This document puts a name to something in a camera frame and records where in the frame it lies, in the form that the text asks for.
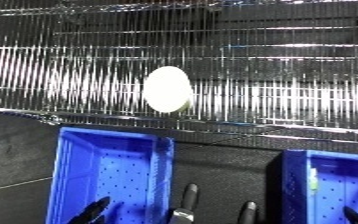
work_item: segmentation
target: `blue plastic bin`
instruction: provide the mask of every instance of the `blue plastic bin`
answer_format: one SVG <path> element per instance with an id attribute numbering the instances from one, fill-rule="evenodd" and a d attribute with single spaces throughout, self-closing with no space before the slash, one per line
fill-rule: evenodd
<path id="1" fill-rule="evenodd" d="M 66 224 L 110 196 L 111 224 L 166 224 L 173 140 L 152 135 L 62 128 L 48 224 Z"/>
<path id="2" fill-rule="evenodd" d="M 358 212 L 358 155 L 287 150 L 283 162 L 283 223 L 347 224 Z"/>

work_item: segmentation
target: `black surface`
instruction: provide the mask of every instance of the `black surface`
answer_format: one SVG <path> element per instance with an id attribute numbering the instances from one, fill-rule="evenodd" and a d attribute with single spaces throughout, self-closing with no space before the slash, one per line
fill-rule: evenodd
<path id="1" fill-rule="evenodd" d="M 0 224 L 44 223 L 49 186 L 50 179 L 0 189 Z"/>
<path id="2" fill-rule="evenodd" d="M 0 187 L 50 177 L 58 127 L 0 115 Z"/>
<path id="3" fill-rule="evenodd" d="M 236 223 L 246 201 L 258 204 L 259 224 L 280 223 L 280 148 L 358 153 L 358 147 L 335 142 L 98 128 L 175 137 L 171 208 L 180 206 L 189 183 L 197 184 L 199 224 Z M 36 120 L 0 115 L 0 223 L 44 222 L 58 130 Z"/>

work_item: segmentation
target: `metal grid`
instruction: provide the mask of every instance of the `metal grid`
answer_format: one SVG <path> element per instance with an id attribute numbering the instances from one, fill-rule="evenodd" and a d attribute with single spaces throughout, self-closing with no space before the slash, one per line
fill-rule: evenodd
<path id="1" fill-rule="evenodd" d="M 143 98 L 147 75 L 166 65 L 191 80 L 193 106 L 182 113 L 157 113 Z M 358 1 L 0 2 L 0 111 L 358 136 Z"/>

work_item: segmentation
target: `perforated bin wall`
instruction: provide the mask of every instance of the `perforated bin wall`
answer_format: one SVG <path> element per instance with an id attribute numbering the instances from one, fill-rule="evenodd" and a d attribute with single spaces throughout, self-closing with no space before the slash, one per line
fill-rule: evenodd
<path id="1" fill-rule="evenodd" d="M 358 155 L 284 153 L 283 223 L 346 224 L 343 207 L 358 212 Z"/>
<path id="2" fill-rule="evenodd" d="M 67 223 L 109 196 L 107 223 L 166 224 L 172 157 L 168 138 L 63 128 L 47 223 Z"/>

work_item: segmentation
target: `wire shelf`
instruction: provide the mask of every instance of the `wire shelf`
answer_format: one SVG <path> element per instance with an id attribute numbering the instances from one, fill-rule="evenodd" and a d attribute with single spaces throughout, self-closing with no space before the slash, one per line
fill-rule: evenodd
<path id="1" fill-rule="evenodd" d="M 147 75 L 167 65 L 183 69 L 194 91 L 181 113 L 153 111 L 142 93 Z M 358 136 L 358 1 L 0 3 L 0 111 Z"/>

